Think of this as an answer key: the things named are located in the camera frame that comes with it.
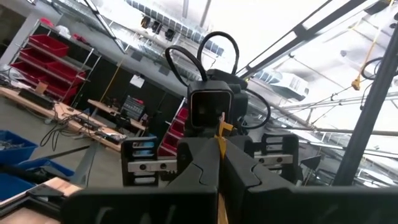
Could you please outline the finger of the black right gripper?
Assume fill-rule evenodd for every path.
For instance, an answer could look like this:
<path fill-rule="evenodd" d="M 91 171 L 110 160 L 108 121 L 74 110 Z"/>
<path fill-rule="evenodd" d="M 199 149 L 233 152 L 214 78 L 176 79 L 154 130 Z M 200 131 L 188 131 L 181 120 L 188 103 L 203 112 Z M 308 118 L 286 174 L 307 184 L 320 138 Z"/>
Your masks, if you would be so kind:
<path fill-rule="evenodd" d="M 201 177 L 205 168 L 205 138 L 183 138 L 177 147 L 178 177 Z"/>
<path fill-rule="evenodd" d="M 232 136 L 229 140 L 251 158 L 254 157 L 253 141 L 249 136 Z"/>

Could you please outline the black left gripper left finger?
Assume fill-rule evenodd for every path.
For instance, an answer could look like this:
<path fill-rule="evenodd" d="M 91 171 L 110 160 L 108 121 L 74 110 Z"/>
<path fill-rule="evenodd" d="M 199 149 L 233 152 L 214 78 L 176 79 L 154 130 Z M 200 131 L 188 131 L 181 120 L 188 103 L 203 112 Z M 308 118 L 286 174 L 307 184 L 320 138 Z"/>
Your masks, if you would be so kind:
<path fill-rule="evenodd" d="M 166 187 L 77 191 L 61 207 L 61 224 L 218 224 L 218 141 L 187 144 L 199 151 Z"/>

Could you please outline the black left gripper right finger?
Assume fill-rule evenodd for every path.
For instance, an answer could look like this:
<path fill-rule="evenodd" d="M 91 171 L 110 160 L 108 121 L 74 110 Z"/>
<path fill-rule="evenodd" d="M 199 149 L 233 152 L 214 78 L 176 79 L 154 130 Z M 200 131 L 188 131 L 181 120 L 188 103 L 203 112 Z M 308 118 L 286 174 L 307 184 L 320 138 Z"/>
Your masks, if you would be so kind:
<path fill-rule="evenodd" d="M 229 224 L 398 224 L 397 187 L 297 187 L 234 145 L 222 171 Z"/>

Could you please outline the peach passion fruit tea packet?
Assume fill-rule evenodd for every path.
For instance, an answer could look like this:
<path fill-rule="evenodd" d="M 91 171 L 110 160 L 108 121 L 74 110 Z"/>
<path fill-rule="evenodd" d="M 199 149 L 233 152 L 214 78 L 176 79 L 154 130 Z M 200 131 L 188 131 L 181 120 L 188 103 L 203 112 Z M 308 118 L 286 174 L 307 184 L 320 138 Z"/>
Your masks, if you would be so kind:
<path fill-rule="evenodd" d="M 224 117 L 225 112 L 222 112 L 219 118 L 218 129 L 214 136 L 214 138 L 216 138 L 218 141 L 221 161 L 223 161 L 226 154 L 226 139 L 224 138 L 223 133 L 224 131 L 226 131 L 227 135 L 229 135 L 230 132 L 233 130 L 233 125 L 226 123 L 224 121 Z M 218 193 L 218 224 L 229 224 L 224 197 L 220 190 Z"/>

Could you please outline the small red bin rack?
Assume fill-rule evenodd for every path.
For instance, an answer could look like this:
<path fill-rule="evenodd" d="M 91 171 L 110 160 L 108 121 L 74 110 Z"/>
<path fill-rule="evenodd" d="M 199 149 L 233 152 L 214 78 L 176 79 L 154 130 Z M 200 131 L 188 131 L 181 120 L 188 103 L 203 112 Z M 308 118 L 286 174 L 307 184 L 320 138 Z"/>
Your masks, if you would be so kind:
<path fill-rule="evenodd" d="M 158 146 L 157 155 L 159 159 L 168 159 L 177 156 L 177 144 L 183 138 L 187 118 L 187 99 L 183 98 L 173 119 L 171 122 L 168 122 L 169 127 Z"/>

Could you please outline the small parts drawer cabinet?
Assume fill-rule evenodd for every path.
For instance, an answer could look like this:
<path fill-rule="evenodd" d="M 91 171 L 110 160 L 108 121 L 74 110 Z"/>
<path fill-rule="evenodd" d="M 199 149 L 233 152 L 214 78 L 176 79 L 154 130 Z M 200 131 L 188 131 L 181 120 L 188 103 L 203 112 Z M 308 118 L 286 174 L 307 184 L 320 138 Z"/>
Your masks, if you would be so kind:
<path fill-rule="evenodd" d="M 143 103 L 128 95 L 122 105 L 121 113 L 131 119 L 139 121 L 144 114 L 144 110 L 145 106 Z"/>

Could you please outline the grey table leg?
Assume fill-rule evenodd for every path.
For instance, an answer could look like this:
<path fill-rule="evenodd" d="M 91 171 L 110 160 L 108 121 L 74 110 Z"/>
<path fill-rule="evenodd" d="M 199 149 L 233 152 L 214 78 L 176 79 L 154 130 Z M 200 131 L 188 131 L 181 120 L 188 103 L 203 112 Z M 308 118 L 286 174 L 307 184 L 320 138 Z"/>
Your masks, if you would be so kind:
<path fill-rule="evenodd" d="M 90 144 L 86 150 L 83 158 L 81 159 L 75 173 L 70 177 L 70 183 L 80 187 L 87 187 L 90 179 L 91 168 L 95 159 L 97 150 L 101 147 L 100 142 L 95 141 Z"/>

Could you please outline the white ceiling air vent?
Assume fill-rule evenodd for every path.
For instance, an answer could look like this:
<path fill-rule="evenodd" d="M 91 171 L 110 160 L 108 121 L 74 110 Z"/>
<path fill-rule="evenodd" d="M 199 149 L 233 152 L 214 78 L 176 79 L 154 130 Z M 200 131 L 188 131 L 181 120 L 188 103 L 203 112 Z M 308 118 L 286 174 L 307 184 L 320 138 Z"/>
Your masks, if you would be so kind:
<path fill-rule="evenodd" d="M 269 82 L 273 91 L 286 99 L 303 101 L 309 94 L 308 82 L 294 73 L 273 72 Z"/>

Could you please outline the wooden workbench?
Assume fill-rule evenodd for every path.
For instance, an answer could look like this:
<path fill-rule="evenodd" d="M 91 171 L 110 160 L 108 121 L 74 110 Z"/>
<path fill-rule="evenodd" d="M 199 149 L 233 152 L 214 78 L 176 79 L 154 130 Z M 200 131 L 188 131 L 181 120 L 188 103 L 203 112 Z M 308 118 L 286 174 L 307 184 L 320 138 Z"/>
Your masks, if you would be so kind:
<path fill-rule="evenodd" d="M 56 121 L 61 121 L 63 119 L 66 119 L 67 117 L 71 115 L 78 115 L 82 118 L 88 118 L 89 121 L 96 123 L 99 125 L 99 130 L 108 133 L 108 134 L 115 134 L 121 137 L 124 137 L 123 134 L 107 127 L 104 123 L 98 121 L 97 119 L 94 119 L 93 117 L 82 113 L 79 110 L 73 110 L 70 111 L 71 107 L 64 104 L 64 103 L 55 103 L 53 109 L 47 110 L 21 96 L 19 96 L 18 91 L 14 91 L 8 88 L 0 87 L 0 95 L 4 96 L 10 100 L 13 100 L 21 105 L 24 105 L 44 116 L 46 116 L 49 119 L 56 120 Z M 79 131 L 83 133 L 85 136 L 88 136 L 96 141 L 99 141 L 101 144 L 105 145 L 106 147 L 114 150 L 114 151 L 120 151 L 121 150 L 121 145 L 120 144 L 114 144 L 104 138 L 101 138 L 100 136 L 95 135 L 94 131 L 91 131 L 89 129 L 84 128 L 81 124 L 77 123 L 74 120 L 71 120 L 68 122 L 68 127 L 73 130 L 73 131 Z"/>
<path fill-rule="evenodd" d="M 117 110 L 114 110 L 113 108 L 106 106 L 106 105 L 105 105 L 104 103 L 102 103 L 102 102 L 89 99 L 89 100 L 88 100 L 88 103 L 91 104 L 91 105 L 93 105 L 93 106 L 96 108 L 96 109 L 94 110 L 94 112 L 93 112 L 93 115 L 95 115 L 95 114 L 97 113 L 98 110 L 105 111 L 105 112 L 107 112 L 107 113 L 109 113 L 109 114 L 111 114 L 111 115 L 113 115 L 113 116 L 116 116 L 116 115 L 121 114 L 121 113 L 118 112 Z M 145 131 L 145 130 L 147 129 L 147 128 L 146 128 L 145 126 L 143 126 L 140 122 L 138 122 L 138 121 L 136 121 L 136 120 L 134 120 L 134 119 L 129 118 L 129 122 L 130 122 L 130 124 L 131 124 L 132 126 L 138 128 L 138 129 L 140 129 L 140 130 L 142 130 L 142 131 Z"/>

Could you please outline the blue plastic bin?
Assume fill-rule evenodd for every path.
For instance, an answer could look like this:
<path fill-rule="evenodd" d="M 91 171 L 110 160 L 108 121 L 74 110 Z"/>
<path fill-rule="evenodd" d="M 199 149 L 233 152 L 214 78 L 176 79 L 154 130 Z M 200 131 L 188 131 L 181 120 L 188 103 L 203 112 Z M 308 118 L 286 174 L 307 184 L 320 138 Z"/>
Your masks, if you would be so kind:
<path fill-rule="evenodd" d="M 67 177 L 71 177 L 74 175 L 74 171 L 70 170 L 67 167 L 64 167 L 50 159 L 35 159 L 31 161 L 24 161 L 16 165 L 17 167 L 20 167 L 22 169 L 28 170 L 28 169 L 33 169 L 33 168 L 38 168 L 42 166 L 50 166 L 52 168 L 55 168 L 57 171 L 61 172 L 63 175 Z"/>
<path fill-rule="evenodd" d="M 34 186 L 34 184 L 18 177 L 0 173 L 0 201 L 11 198 L 25 190 L 29 190 Z"/>

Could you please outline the blue bin with scrap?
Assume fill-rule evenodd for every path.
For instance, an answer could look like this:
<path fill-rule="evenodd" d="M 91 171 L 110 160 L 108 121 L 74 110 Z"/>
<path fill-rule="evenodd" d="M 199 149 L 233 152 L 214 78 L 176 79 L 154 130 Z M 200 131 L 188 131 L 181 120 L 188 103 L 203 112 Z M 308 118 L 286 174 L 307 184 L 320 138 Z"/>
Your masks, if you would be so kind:
<path fill-rule="evenodd" d="M 0 130 L 0 164 L 18 164 L 28 160 L 35 149 L 31 142 L 8 130 Z"/>

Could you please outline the red bin shelving rack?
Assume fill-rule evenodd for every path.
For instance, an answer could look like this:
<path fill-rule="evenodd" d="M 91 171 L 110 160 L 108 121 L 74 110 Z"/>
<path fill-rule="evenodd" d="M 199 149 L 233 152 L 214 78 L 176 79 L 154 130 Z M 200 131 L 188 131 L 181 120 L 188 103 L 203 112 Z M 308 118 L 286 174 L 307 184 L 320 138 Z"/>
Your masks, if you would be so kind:
<path fill-rule="evenodd" d="M 100 60 L 101 54 L 83 37 L 64 37 L 52 24 L 37 21 L 18 45 L 10 66 L 24 76 L 26 85 L 46 83 L 46 95 L 76 106 Z"/>

